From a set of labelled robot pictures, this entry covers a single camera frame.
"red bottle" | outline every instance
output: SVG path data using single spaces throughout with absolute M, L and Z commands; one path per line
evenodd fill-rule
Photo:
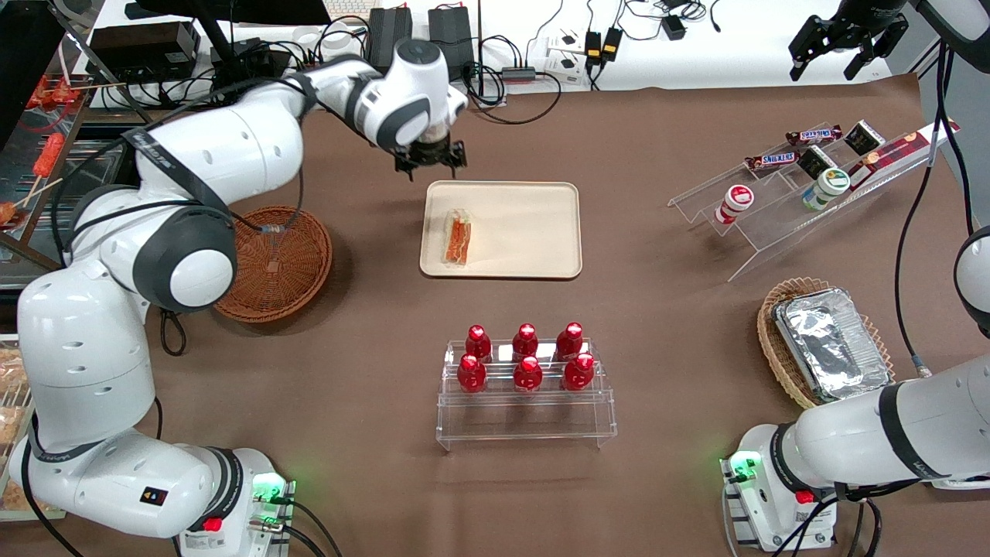
M 560 387 L 564 390 L 583 390 L 593 379 L 595 379 L 595 358 L 583 352 L 567 362 L 567 367 L 560 376 Z
M 512 361 L 522 362 L 527 356 L 535 356 L 540 339 L 537 338 L 537 328 L 531 323 L 519 326 L 519 332 L 512 339 Z
M 570 362 L 581 352 L 584 344 L 584 329 L 580 323 L 568 323 L 567 327 L 557 335 L 557 348 L 553 353 L 555 362 Z
M 470 354 L 460 357 L 460 366 L 457 367 L 457 380 L 460 382 L 460 389 L 464 392 L 482 392 L 485 390 L 485 365 L 478 362 L 478 359 Z
M 539 390 L 540 383 L 544 381 L 544 370 L 535 356 L 527 356 L 516 366 L 512 379 L 516 383 L 516 390 L 522 392 Z
M 479 362 L 492 361 L 492 339 L 481 325 L 471 325 L 467 329 L 467 340 L 464 341 L 464 352 L 478 359 Z

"green indicator light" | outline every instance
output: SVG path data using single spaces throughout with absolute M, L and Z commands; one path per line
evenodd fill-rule
M 285 481 L 282 477 L 273 472 L 258 474 L 254 477 L 251 492 L 257 499 L 270 501 L 271 498 L 282 495 L 285 489 Z

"table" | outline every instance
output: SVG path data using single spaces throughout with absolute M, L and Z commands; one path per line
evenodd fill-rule
M 549 101 L 526 95 L 505 110 L 523 117 Z M 190 351 L 182 358 L 157 348 L 157 315 L 150 315 L 164 439 L 264 451 L 299 481 L 299 501 L 323 519 L 347 557 L 725 557 L 717 458 L 755 424 L 799 415 L 756 339 L 755 314 L 771 288 L 791 277 L 847 288 L 883 335 L 898 378 L 913 376 L 897 333 L 891 277 L 921 174 L 732 283 L 725 278 L 747 254 L 705 223 L 687 225 L 665 204 L 776 144 L 784 131 L 864 117 L 891 137 L 920 127 L 917 79 L 579 93 L 528 126 L 465 114 L 455 127 L 471 164 L 462 178 L 566 180 L 580 191 L 584 270 L 572 281 L 537 281 L 424 277 L 425 191 L 448 172 L 418 171 L 409 183 L 386 156 L 316 114 L 305 125 L 305 207 L 333 237 L 327 286 L 299 315 L 267 326 L 213 312 L 183 316 Z M 289 184 L 235 209 L 290 204 L 295 195 Z M 905 318 L 936 371 L 988 346 L 952 286 L 964 238 L 961 195 L 940 160 L 904 269 Z M 592 443 L 547 441 L 455 445 L 445 454 L 434 426 L 446 340 L 475 321 L 504 336 L 531 320 L 549 336 L 571 319 L 585 324 L 602 352 L 619 436 L 600 451 Z M 153 415 L 139 429 L 153 433 Z M 916 486 L 878 504 L 884 555 L 985 554 L 985 494 Z M 839 548 L 809 555 L 844 555 L 854 515 L 848 506 L 840 511 Z M 167 540 L 75 517 L 57 527 L 89 556 L 172 555 Z M 864 541 L 869 532 L 865 527 Z M 36 523 L 0 525 L 0 554 L 59 551 Z
M 132 22 L 124 16 L 124 6 L 131 0 L 106 0 L 100 15 L 96 20 L 96 28 L 128 25 Z M 472 35 L 477 30 L 477 0 L 467 0 L 468 13 L 471 20 Z M 612 24 L 621 0 L 591 0 L 594 11 L 594 30 L 603 34 Z M 503 34 L 513 41 L 523 51 L 540 26 L 558 6 L 558 0 L 482 0 L 481 21 L 482 35 Z M 703 0 L 710 6 L 712 0 Z M 398 2 L 385 1 L 383 7 L 398 5 Z M 436 0 L 412 0 L 408 2 L 413 10 L 413 36 L 427 39 L 430 35 L 427 22 L 427 10 L 437 5 Z M 830 17 L 836 12 L 839 0 L 808 0 L 793 2 L 790 0 L 733 0 L 718 6 L 716 21 L 723 32 L 716 33 L 711 21 L 706 18 L 700 22 L 686 23 L 687 36 L 684 40 L 669 41 L 663 32 L 651 41 L 632 41 L 628 36 L 623 39 L 619 57 L 616 62 L 609 64 L 603 72 L 599 86 L 603 89 L 632 90 L 645 87 L 662 87 L 666 89 L 699 89 L 717 87 L 765 87 L 793 85 L 788 72 L 792 66 L 787 46 L 801 29 L 805 20 L 812 14 Z M 649 4 L 634 2 L 632 9 L 640 14 L 657 14 L 658 10 Z M 585 2 L 565 1 L 560 14 L 553 19 L 552 25 L 547 26 L 538 41 L 533 42 L 530 49 L 530 64 L 539 70 L 544 68 L 546 61 L 546 38 L 551 34 L 559 34 L 560 30 L 574 31 L 583 34 L 588 27 L 590 14 Z M 140 23 L 161 23 L 166 21 L 185 20 L 165 16 L 139 20 Z M 657 32 L 658 23 L 638 19 L 627 13 L 621 19 L 621 24 L 632 37 L 651 37 Z M 203 34 L 202 27 L 197 23 L 196 29 L 202 36 L 200 58 L 193 75 L 210 67 L 209 39 Z M 221 29 L 230 35 L 228 26 L 221 24 Z M 292 39 L 295 28 L 276 26 L 235 26 L 234 39 L 237 41 L 259 37 L 267 41 L 287 41 Z M 342 52 L 357 52 L 357 46 L 352 44 Z M 823 56 L 812 62 L 801 79 L 800 84 L 821 85 L 846 83 L 842 71 L 851 60 L 853 52 Z M 501 43 L 486 44 L 484 62 L 496 69 L 511 65 L 512 55 L 509 48 Z M 75 72 L 85 71 L 86 59 L 80 59 Z M 865 68 L 854 83 L 872 81 L 891 75 L 886 61 L 879 59 Z M 168 89 L 174 82 L 166 82 Z M 189 91 L 190 98 L 209 88 L 209 83 L 202 81 L 194 83 Z M 587 84 L 565 85 L 565 90 L 586 90 Z M 172 98 L 180 98 L 180 92 L 185 86 L 174 90 Z M 555 90 L 555 84 L 541 80 L 526 85 L 510 85 L 511 93 L 546 92 Z M 152 97 L 132 86 L 131 93 L 140 101 L 152 101 Z M 119 102 L 113 102 L 105 96 L 94 95 L 93 106 L 111 108 L 123 103 L 120 95 Z

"brown tablecloth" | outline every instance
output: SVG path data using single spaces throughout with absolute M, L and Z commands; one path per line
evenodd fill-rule
M 525 117 L 550 100 L 513 96 L 500 114 Z M 726 278 L 749 255 L 740 240 L 720 239 L 704 222 L 689 225 L 666 202 L 786 131 L 823 120 L 848 129 L 860 118 L 887 137 L 916 130 L 924 124 L 917 81 L 574 93 L 527 126 L 465 114 L 455 136 L 467 144 L 470 167 L 460 177 L 564 180 L 580 190 L 583 273 L 534 281 L 421 275 L 426 187 L 448 172 L 422 170 L 409 183 L 341 123 L 315 115 L 305 126 L 305 207 L 333 236 L 327 287 L 300 315 L 267 327 L 213 312 L 184 316 L 189 354 L 177 359 L 157 348 L 151 313 L 164 439 L 265 452 L 299 481 L 299 501 L 323 518 L 347 557 L 726 556 L 717 458 L 750 427 L 799 414 L 756 339 L 755 312 L 771 288 L 804 276 L 847 288 L 886 339 L 898 377 L 914 375 L 897 331 L 892 276 L 921 174 L 732 283 Z M 236 208 L 291 204 L 295 195 L 288 185 Z M 990 346 L 952 286 L 962 215 L 958 187 L 940 163 L 904 270 L 908 327 L 936 371 Z M 602 352 L 619 436 L 600 451 L 547 441 L 445 454 L 434 436 L 447 339 L 473 322 L 507 336 L 532 321 L 549 335 L 572 319 Z M 153 432 L 153 422 L 152 412 L 139 428 Z M 984 494 L 917 486 L 879 505 L 881 555 L 986 554 Z M 844 554 L 855 510 L 844 506 L 840 515 L 839 548 L 815 555 Z M 319 538 L 304 518 L 299 524 Z M 167 540 L 75 517 L 57 526 L 88 557 L 172 555 Z M 36 523 L 3 524 L 0 554 L 61 549 Z

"red button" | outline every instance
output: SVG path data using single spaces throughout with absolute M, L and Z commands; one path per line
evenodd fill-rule
M 220 527 L 223 525 L 224 520 L 222 518 L 217 518 L 216 516 L 203 520 L 203 529 L 208 532 L 219 532 Z
M 809 492 L 808 490 L 804 490 L 794 494 L 794 499 L 798 500 L 798 504 L 815 502 L 815 494 Z

